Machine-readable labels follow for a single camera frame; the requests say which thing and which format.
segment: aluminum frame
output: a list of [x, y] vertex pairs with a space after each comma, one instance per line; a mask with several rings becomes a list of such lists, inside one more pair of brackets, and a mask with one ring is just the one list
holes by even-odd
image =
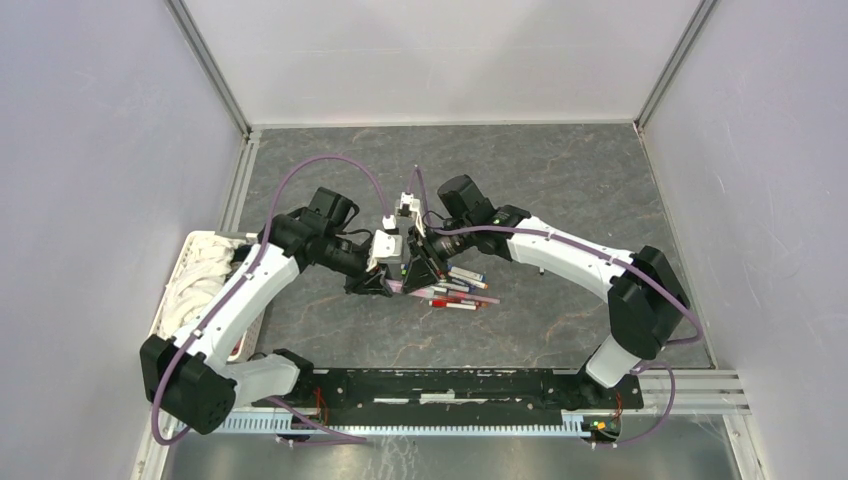
[[641, 131], [648, 124], [648, 121], [657, 109], [657, 105], [659, 105], [671, 82], [674, 81], [680, 65], [686, 59], [686, 56], [689, 55], [692, 45], [698, 38], [698, 34], [701, 33], [701, 29], [706, 24], [717, 3], [718, 0], [701, 0], [701, 3], [698, 4], [695, 13], [689, 19], [689, 24], [683, 30], [683, 35], [677, 42], [677, 46], [674, 47], [671, 56], [666, 61], [665, 67], [663, 67], [663, 71], [657, 79], [657, 83], [654, 84], [654, 88], [648, 94], [648, 99], [642, 106], [642, 110], [639, 111], [639, 115], [633, 121], [637, 131]]
[[165, 0], [165, 4], [174, 16], [174, 20], [177, 22], [180, 30], [182, 30], [186, 41], [191, 47], [192, 52], [194, 52], [194, 56], [200, 63], [200, 67], [203, 68], [206, 77], [209, 78], [209, 82], [224, 103], [224, 108], [226, 108], [233, 123], [241, 131], [242, 135], [249, 135], [252, 131], [250, 122], [245, 117], [244, 112], [242, 112], [241, 107], [239, 107], [236, 101], [235, 95], [233, 95], [232, 90], [230, 90], [230, 87], [224, 80], [224, 75], [221, 73], [221, 69], [218, 68], [218, 64], [215, 63], [215, 58], [203, 40], [197, 24], [194, 23], [188, 6], [186, 6], [183, 0]]

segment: metal extrusion bar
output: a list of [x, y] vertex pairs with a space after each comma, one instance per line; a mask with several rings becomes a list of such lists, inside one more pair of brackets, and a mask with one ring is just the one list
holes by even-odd
[[194, 52], [194, 56], [197, 57], [197, 61], [200, 62], [200, 66], [206, 72], [209, 81], [212, 82], [212, 86], [218, 93], [218, 97], [224, 102], [224, 107], [227, 109], [227, 113], [230, 114], [233, 123], [241, 131], [242, 135], [246, 136], [250, 134], [250, 123], [241, 111], [227, 82], [224, 81], [224, 75], [221, 73], [221, 69], [218, 68], [218, 64], [215, 63], [215, 59], [212, 57], [212, 53], [209, 51], [206, 42], [203, 40], [203, 36], [200, 35], [197, 24], [194, 23], [194, 19], [191, 17], [191, 13], [185, 2], [183, 0], [165, 0], [165, 3], [174, 15], [174, 20], [176, 20], [180, 30], [183, 31], [183, 35], [185, 35], [189, 46]]
[[[736, 372], [728, 370], [675, 370], [676, 395], [672, 415], [750, 415], [751, 409]], [[665, 371], [639, 375], [645, 407], [624, 410], [625, 415], [658, 415], [668, 405], [671, 381]], [[577, 410], [571, 413], [603, 415], [612, 411]]]
[[[302, 409], [301, 413], [315, 413]], [[562, 425], [465, 425], [465, 426], [330, 426], [333, 430], [350, 435], [416, 435], [454, 437], [588, 437], [582, 429], [583, 416], [563, 413]], [[184, 428], [182, 423], [177, 430]], [[281, 408], [249, 407], [234, 410], [214, 433], [325, 435], [323, 432], [293, 426], [293, 415]]]
[[689, 24], [686, 25], [686, 29], [683, 31], [683, 35], [677, 42], [677, 46], [674, 47], [671, 57], [669, 57], [665, 67], [663, 67], [663, 71], [660, 73], [657, 83], [648, 95], [648, 100], [645, 102], [645, 105], [642, 107], [639, 115], [636, 116], [634, 123], [639, 131], [644, 129], [645, 125], [647, 125], [648, 121], [651, 119], [651, 115], [653, 115], [654, 111], [657, 109], [657, 105], [659, 105], [659, 102], [663, 95], [665, 95], [668, 86], [671, 84], [672, 80], [674, 80], [674, 76], [677, 74], [681, 63], [683, 63], [686, 55], [689, 54], [692, 44], [695, 42], [695, 39], [698, 37], [698, 34], [701, 32], [702, 27], [706, 23], [717, 3], [718, 0], [701, 0], [701, 3], [698, 4], [698, 7], [695, 9], [695, 13], [689, 20]]
[[244, 143], [236, 164], [233, 182], [224, 206], [224, 213], [218, 229], [222, 232], [237, 232], [241, 211], [247, 197], [247, 187], [250, 185], [250, 176], [253, 173], [253, 164], [256, 162], [256, 153], [259, 150], [259, 139], [262, 131], [257, 130], [250, 134]]

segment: gray marble surface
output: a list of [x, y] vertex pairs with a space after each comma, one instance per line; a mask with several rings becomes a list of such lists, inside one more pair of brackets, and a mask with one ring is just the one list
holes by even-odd
[[[630, 125], [266, 130], [240, 230], [261, 229], [279, 180], [297, 162], [322, 153], [364, 162], [391, 202], [419, 164], [431, 208], [439, 212], [444, 210], [436, 189], [467, 173], [496, 206], [525, 208], [550, 225], [608, 246], [655, 246], [682, 274], [648, 160]], [[298, 173], [278, 211], [305, 205], [319, 186], [362, 207], [351, 228], [379, 225], [379, 201], [370, 183], [340, 162]], [[606, 305], [562, 278], [476, 250], [454, 263], [485, 273], [488, 293], [502, 303], [467, 312], [433, 309], [413, 297], [345, 295], [343, 277], [312, 267], [272, 303], [258, 349], [286, 347], [324, 367], [579, 367], [609, 332]], [[676, 333], [689, 336], [693, 330], [681, 324]], [[661, 358], [675, 367], [710, 365], [704, 345], [669, 348]]]

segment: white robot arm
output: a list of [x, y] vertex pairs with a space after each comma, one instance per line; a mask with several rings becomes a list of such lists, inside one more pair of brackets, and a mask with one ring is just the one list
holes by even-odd
[[[637, 363], [655, 358], [681, 319], [679, 311], [622, 264], [650, 275], [688, 306], [679, 281], [659, 250], [645, 247], [633, 253], [596, 245], [554, 229], [525, 210], [509, 205], [495, 209], [464, 175], [442, 185], [439, 197], [451, 215], [444, 229], [424, 224], [421, 203], [411, 195], [404, 195], [398, 206], [398, 214], [415, 220], [406, 238], [410, 258], [403, 277], [404, 292], [444, 280], [447, 260], [470, 247], [575, 282], [609, 304], [611, 334], [578, 373], [591, 388], [612, 388]], [[257, 261], [259, 245], [251, 248], [240, 269], [195, 321], [172, 339], [151, 336], [145, 342], [141, 358], [148, 399], [152, 400], [159, 388], [162, 372], [177, 349], [192, 337], [194, 342], [165, 389], [162, 408], [199, 433], [217, 428], [234, 407], [291, 392], [303, 374], [299, 365], [305, 361], [300, 357], [290, 352], [274, 353], [237, 365], [227, 364], [227, 357], [256, 316], [308, 265], [317, 263], [344, 273], [348, 293], [391, 296], [384, 281], [386, 265], [400, 262], [403, 240], [396, 232], [378, 231], [379, 235], [355, 245], [337, 236], [350, 222], [348, 213], [354, 206], [341, 195], [319, 189], [309, 207], [275, 217], [270, 243], [252, 273], [248, 268]], [[554, 237], [589, 246], [609, 258], [602, 260], [567, 243], [552, 241]], [[246, 281], [200, 331], [201, 319], [241, 278]]]

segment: white enclosure wall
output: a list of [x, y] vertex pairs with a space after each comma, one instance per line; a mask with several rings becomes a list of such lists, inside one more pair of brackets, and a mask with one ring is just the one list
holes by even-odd
[[629, 121], [698, 0], [187, 0], [259, 125]]
[[647, 125], [775, 479], [844, 478], [848, 3], [720, 2]]
[[137, 352], [240, 134], [155, 0], [3, 2], [0, 110], [0, 478], [127, 478]]

